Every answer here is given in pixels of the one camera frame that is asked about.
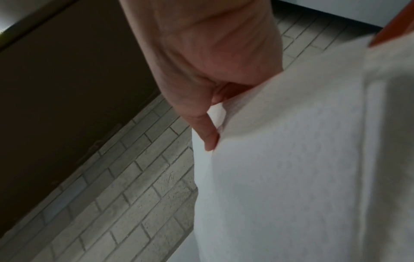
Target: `brick floor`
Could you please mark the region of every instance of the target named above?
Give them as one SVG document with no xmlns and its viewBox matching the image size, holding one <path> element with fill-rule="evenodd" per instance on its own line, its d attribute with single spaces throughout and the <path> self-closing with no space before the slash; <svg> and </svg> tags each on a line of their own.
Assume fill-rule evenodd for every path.
<svg viewBox="0 0 414 262">
<path fill-rule="evenodd" d="M 283 66 L 374 27 L 277 4 Z M 192 231 L 191 129 L 162 96 L 0 239 L 0 262 L 162 262 Z"/>
</svg>

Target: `dark wall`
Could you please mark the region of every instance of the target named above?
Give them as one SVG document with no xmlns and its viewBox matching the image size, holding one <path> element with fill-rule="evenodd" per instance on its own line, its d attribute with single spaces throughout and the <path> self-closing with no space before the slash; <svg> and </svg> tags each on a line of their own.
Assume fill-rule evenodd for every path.
<svg viewBox="0 0 414 262">
<path fill-rule="evenodd" d="M 79 0 L 1 51 L 0 235 L 157 94 L 117 0 Z"/>
</svg>

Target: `white cloth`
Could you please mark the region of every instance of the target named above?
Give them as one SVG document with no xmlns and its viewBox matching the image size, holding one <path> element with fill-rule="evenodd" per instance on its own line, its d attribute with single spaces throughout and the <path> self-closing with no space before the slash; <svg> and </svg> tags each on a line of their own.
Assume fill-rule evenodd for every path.
<svg viewBox="0 0 414 262">
<path fill-rule="evenodd" d="M 209 110 L 193 132 L 202 262 L 413 261 L 414 34 L 372 36 Z"/>
</svg>

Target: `hand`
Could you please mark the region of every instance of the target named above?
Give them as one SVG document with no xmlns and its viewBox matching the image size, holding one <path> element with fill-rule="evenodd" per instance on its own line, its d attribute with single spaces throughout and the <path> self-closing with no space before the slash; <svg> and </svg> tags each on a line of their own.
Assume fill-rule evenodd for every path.
<svg viewBox="0 0 414 262">
<path fill-rule="evenodd" d="M 249 1 L 172 32 L 160 31 L 155 37 L 137 36 L 151 71 L 166 100 L 205 149 L 213 150 L 219 134 L 207 114 L 210 106 L 282 71 L 281 37 L 270 2 Z"/>
</svg>

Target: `paper towel sheet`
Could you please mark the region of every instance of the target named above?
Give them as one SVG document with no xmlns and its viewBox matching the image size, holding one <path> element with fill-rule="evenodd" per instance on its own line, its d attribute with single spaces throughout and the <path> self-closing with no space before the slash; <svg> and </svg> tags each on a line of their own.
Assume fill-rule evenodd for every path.
<svg viewBox="0 0 414 262">
<path fill-rule="evenodd" d="M 193 132 L 202 262 L 406 261 L 414 254 L 407 244 L 409 230 L 414 241 L 414 37 L 368 51 L 371 39 L 209 110 L 221 132 L 214 152 Z"/>
</svg>

